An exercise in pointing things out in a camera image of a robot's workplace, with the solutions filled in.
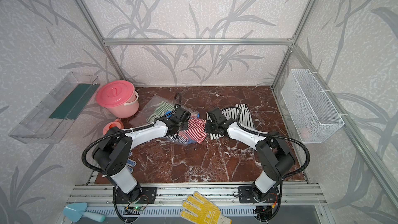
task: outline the pink bucket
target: pink bucket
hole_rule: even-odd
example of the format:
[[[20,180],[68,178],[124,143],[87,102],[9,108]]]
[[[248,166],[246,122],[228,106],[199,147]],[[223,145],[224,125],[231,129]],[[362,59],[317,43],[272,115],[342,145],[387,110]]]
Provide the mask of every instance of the pink bucket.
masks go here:
[[[97,103],[118,118],[128,118],[138,111],[138,93],[127,81],[114,81],[103,86],[96,96]]]

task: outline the pink cup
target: pink cup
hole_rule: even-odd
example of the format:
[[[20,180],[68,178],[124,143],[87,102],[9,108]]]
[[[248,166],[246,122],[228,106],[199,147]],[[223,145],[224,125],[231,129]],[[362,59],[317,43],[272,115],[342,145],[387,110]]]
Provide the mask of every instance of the pink cup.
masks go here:
[[[115,121],[108,123],[102,129],[102,134],[105,135],[109,131],[109,129],[111,129],[112,127],[117,127],[120,130],[124,129],[124,125],[123,125],[122,121],[120,119],[116,119]]]
[[[118,118],[133,116],[139,108],[138,93],[127,81],[114,81],[103,86],[96,96],[97,103]]]

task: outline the black and white striped cloth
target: black and white striped cloth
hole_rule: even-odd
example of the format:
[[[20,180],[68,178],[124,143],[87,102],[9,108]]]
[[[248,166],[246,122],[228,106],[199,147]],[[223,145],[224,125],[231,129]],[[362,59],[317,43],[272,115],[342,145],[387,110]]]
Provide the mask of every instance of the black and white striped cloth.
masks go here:
[[[239,107],[242,110],[242,113],[239,117],[239,123],[244,126],[250,127],[251,129],[256,129],[247,105],[246,104],[240,104],[240,105],[236,104],[235,106]],[[238,115],[238,113],[239,113],[239,111],[236,108],[225,109],[224,111],[222,111],[222,114],[227,119],[230,119],[230,118],[236,119],[236,116]],[[217,139],[219,137],[222,137],[222,136],[218,135],[218,134],[210,134],[211,139]]]

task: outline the metal grate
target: metal grate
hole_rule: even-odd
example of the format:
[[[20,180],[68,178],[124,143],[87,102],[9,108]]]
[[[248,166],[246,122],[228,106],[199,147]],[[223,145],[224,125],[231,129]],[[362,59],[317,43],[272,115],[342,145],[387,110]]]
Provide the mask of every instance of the metal grate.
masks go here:
[[[227,217],[247,217],[253,216],[252,206],[221,206],[218,207],[222,215]],[[122,214],[124,207],[118,207],[119,212]],[[117,217],[113,207],[87,207],[88,212],[103,214],[106,217]],[[163,206],[163,207],[147,207],[144,211],[134,217],[179,217],[182,207],[176,206]],[[124,217],[132,217],[131,215],[122,215]]]
[[[326,92],[308,69],[292,69],[281,90],[303,143],[320,143],[344,125]]]

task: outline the light blue trowel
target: light blue trowel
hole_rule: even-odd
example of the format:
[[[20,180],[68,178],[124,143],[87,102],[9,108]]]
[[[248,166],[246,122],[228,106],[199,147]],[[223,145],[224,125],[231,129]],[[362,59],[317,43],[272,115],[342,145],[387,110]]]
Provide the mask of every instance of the light blue trowel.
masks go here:
[[[105,215],[86,212],[86,208],[86,202],[71,203],[64,207],[64,211],[62,213],[73,222],[78,222],[82,216],[98,222],[103,222],[105,220]]]

